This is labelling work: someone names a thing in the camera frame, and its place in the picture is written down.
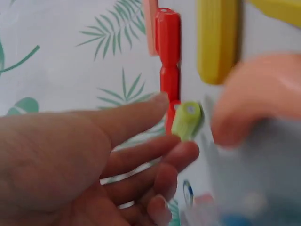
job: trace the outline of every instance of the red toy piece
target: red toy piece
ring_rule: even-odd
[[[179,99],[180,16],[171,9],[159,8],[155,19],[155,48],[162,62],[160,88],[172,102]]]
[[[169,104],[169,109],[167,111],[167,116],[165,120],[166,134],[171,134],[171,128],[174,122],[175,111],[177,109],[177,106],[179,106],[180,104],[181,102],[179,100],[174,100]]]

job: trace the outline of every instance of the leaf print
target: leaf print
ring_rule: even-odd
[[[3,72],[7,72],[10,71],[18,66],[20,66],[21,64],[23,64],[25,61],[27,61],[29,58],[31,58],[38,50],[39,50],[39,46],[36,46],[26,57],[24,57],[22,60],[20,60],[18,63],[8,67],[8,68],[4,68],[4,64],[5,64],[5,55],[4,55],[4,49],[0,40],[0,76]]]
[[[127,89],[127,80],[124,68],[122,68],[121,74],[122,94],[119,94],[116,91],[98,88],[98,90],[102,91],[106,95],[105,97],[97,97],[99,100],[102,100],[104,104],[106,104],[105,106],[98,107],[99,110],[105,110],[113,107],[127,105],[129,103],[145,101],[153,95],[153,93],[143,93],[145,82],[143,82],[142,85],[139,84],[141,83],[142,78],[141,73],[137,75],[134,82],[129,86],[129,89]],[[145,140],[148,138],[163,135],[165,133],[164,121],[165,120],[162,119],[155,127],[128,140],[122,145],[122,147],[137,145],[145,142]]]
[[[136,88],[136,85],[139,82],[140,78],[141,78],[141,73],[138,75],[138,77],[135,79],[134,83],[132,84],[132,86],[131,86],[128,94],[127,94],[127,99],[132,95],[132,93],[133,93],[134,89]]]
[[[10,0],[10,6],[12,6],[15,3],[16,0]]]
[[[39,112],[39,103],[32,97],[25,97],[19,100],[11,107],[6,115],[37,113]]]
[[[142,0],[118,0],[113,8],[108,10],[107,15],[95,16],[95,25],[87,26],[90,31],[80,31],[81,34],[96,36],[82,42],[78,46],[97,41],[94,60],[98,56],[98,52],[103,47],[103,59],[107,56],[109,46],[111,45],[113,56],[116,54],[116,46],[118,45],[119,52],[122,53],[121,40],[125,38],[130,49],[133,47],[133,38],[139,40],[137,32],[145,35],[144,14]]]
[[[168,208],[173,216],[169,226],[181,226],[178,201],[176,199],[172,199],[168,204]]]

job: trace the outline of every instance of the finger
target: finger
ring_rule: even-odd
[[[170,152],[181,140],[174,135],[155,138],[144,144],[111,153],[101,178],[108,178],[135,170],[144,163]]]
[[[156,195],[150,200],[147,213],[158,226],[167,226],[173,218],[167,201],[162,195]]]
[[[174,166],[178,172],[182,172],[186,167],[193,163],[199,155],[198,145],[194,142],[179,143],[162,162]]]
[[[68,217],[72,216],[77,225],[83,226],[130,226],[104,194],[104,188],[95,183],[72,202],[72,210]]]
[[[148,205],[147,212],[138,219],[136,226],[167,226],[172,220],[171,211],[162,195],[153,197]]]
[[[75,112],[92,121],[107,135],[111,148],[155,126],[168,109],[167,93],[160,93],[150,101],[137,102],[103,111]]]
[[[154,185],[155,181],[176,188],[177,176],[178,173],[174,167],[158,164],[121,181],[105,184],[104,187],[111,200],[119,206],[140,198]]]
[[[154,189],[159,188],[158,193],[157,192],[151,193],[149,191],[150,190],[153,191],[154,189],[148,189],[148,192],[145,195],[140,195],[139,198],[144,197],[145,199],[148,199],[148,201],[150,201],[157,194],[161,194],[160,191],[162,191],[162,193],[175,193],[177,188],[176,170],[172,166],[166,164],[162,165],[159,169],[160,170],[158,172],[158,175],[152,184]],[[173,171],[174,172],[173,178],[171,178],[169,174],[166,173],[166,171]],[[141,220],[142,218],[144,218],[145,215],[148,215],[147,208],[148,208],[148,203],[140,202],[139,199],[137,199],[137,201],[133,206],[120,209],[120,213],[131,225],[133,225],[137,223],[137,220]]]
[[[174,166],[178,172],[183,171],[187,166],[194,162],[199,155],[198,146],[193,142],[183,142],[178,144],[163,160],[163,163]],[[155,180],[153,188],[145,193],[136,204],[131,207],[120,210],[121,214],[129,222],[135,221],[144,214],[143,210],[147,208],[151,198],[161,194],[169,201],[176,191],[176,186],[170,186],[165,180]]]

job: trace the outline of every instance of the plastic toy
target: plastic toy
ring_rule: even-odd
[[[201,107],[197,102],[187,101],[177,108],[172,126],[172,134],[182,141],[189,140],[202,119]]]
[[[179,100],[174,100],[169,104],[169,109],[167,111],[167,116],[165,120],[165,130],[166,134],[171,134],[171,128],[174,122],[175,111],[179,107],[181,102]]]
[[[158,0],[143,0],[146,37],[149,54],[158,55],[155,48],[155,17],[158,10]]]
[[[172,102],[179,99],[180,16],[168,8],[156,13],[156,51],[160,56],[161,91]]]
[[[196,0],[197,68],[203,82],[222,84],[236,61],[238,0]]]
[[[301,1],[299,0],[249,0],[267,16],[301,28]]]

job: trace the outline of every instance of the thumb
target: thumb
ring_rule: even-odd
[[[167,109],[161,93],[106,111],[0,118],[0,175],[12,171],[0,198],[43,210],[73,200],[98,180],[115,146],[156,125]]]

